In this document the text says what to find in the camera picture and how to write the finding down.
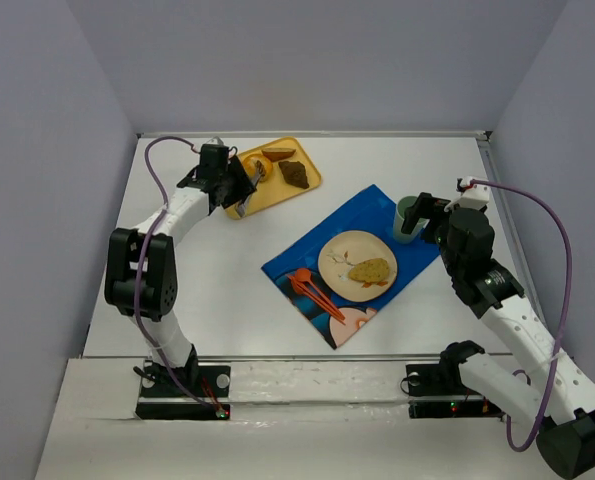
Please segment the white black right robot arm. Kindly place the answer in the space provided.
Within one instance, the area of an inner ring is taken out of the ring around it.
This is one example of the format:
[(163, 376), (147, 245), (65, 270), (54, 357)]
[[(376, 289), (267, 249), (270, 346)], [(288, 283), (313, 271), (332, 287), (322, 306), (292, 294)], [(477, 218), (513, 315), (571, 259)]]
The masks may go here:
[(595, 467), (595, 383), (556, 344), (523, 287), (493, 257), (495, 232), (485, 214), (489, 194), (454, 200), (420, 194), (404, 214), (402, 232), (426, 221), (423, 241), (438, 247), (457, 297), (510, 350), (526, 377), (509, 373), (477, 343), (449, 344), (435, 364), (408, 367), (413, 397), (473, 392), (506, 417), (533, 426), (542, 459), (560, 477)]

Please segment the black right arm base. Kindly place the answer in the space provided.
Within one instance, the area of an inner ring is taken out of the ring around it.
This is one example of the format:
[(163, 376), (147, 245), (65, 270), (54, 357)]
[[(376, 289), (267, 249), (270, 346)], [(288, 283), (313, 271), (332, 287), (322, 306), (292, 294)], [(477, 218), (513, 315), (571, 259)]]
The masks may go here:
[(477, 391), (461, 383), (459, 367), (485, 350), (471, 340), (453, 342), (435, 363), (412, 363), (400, 382), (409, 399), (413, 420), (502, 418), (502, 411)]

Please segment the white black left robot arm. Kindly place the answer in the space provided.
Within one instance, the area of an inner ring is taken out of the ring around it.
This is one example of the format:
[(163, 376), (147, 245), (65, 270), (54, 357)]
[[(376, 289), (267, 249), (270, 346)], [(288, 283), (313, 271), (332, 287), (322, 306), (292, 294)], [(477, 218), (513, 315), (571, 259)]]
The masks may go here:
[(109, 238), (104, 298), (131, 319), (151, 349), (160, 377), (194, 399), (199, 377), (195, 346), (181, 332), (174, 313), (178, 294), (175, 248), (215, 209), (233, 206), (243, 214), (265, 174), (259, 162), (247, 173), (234, 150), (208, 143), (194, 152), (199, 163), (168, 193), (156, 174), (151, 150), (165, 141), (192, 147), (183, 138), (164, 136), (144, 150), (148, 173), (162, 196), (162, 206), (133, 228), (117, 228)]

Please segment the metal serving tongs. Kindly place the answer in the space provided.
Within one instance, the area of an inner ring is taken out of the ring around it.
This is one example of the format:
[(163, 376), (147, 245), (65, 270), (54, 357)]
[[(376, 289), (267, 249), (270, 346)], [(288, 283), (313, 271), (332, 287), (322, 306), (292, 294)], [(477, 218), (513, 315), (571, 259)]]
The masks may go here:
[(246, 215), (246, 210), (250, 203), (251, 197), (257, 191), (257, 185), (266, 174), (266, 169), (261, 161), (256, 160), (252, 163), (252, 165), (253, 175), (249, 178), (251, 188), (244, 198), (240, 200), (235, 206), (235, 212), (240, 218), (243, 218)]

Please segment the seeded oval bread slice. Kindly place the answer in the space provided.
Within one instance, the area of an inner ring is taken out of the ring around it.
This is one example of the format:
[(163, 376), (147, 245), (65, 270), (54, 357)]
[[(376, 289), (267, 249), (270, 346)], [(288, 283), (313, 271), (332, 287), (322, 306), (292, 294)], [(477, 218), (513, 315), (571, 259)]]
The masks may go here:
[(379, 283), (390, 274), (390, 266), (383, 258), (373, 258), (354, 265), (348, 272), (348, 278), (361, 283)]

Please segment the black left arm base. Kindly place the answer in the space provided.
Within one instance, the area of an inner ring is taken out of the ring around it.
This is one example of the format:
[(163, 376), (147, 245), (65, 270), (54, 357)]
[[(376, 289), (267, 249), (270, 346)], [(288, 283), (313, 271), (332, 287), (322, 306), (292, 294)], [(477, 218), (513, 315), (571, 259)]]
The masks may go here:
[(200, 364), (195, 384), (186, 386), (193, 397), (152, 361), (134, 366), (133, 372), (140, 379), (135, 415), (141, 420), (228, 421), (231, 417), (229, 365)]

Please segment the green cup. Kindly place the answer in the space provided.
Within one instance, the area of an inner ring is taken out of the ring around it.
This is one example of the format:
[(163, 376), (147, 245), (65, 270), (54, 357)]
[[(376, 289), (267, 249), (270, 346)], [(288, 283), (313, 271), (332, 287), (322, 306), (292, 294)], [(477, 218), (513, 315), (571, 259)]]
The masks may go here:
[(409, 234), (402, 232), (402, 227), (405, 221), (405, 212), (408, 207), (411, 207), (417, 200), (416, 196), (402, 197), (396, 205), (396, 211), (393, 221), (393, 239), (400, 244), (410, 244), (413, 242), (424, 229), (427, 220), (421, 219), (417, 222), (413, 230)]

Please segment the glazed yellow bagel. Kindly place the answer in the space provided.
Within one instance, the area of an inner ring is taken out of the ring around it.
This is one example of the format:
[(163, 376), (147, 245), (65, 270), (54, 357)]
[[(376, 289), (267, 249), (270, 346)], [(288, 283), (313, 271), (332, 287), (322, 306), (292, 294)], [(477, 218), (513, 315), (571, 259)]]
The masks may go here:
[(250, 178), (259, 174), (260, 182), (267, 181), (273, 171), (273, 163), (267, 157), (260, 154), (253, 154), (245, 157), (242, 160), (242, 166)]

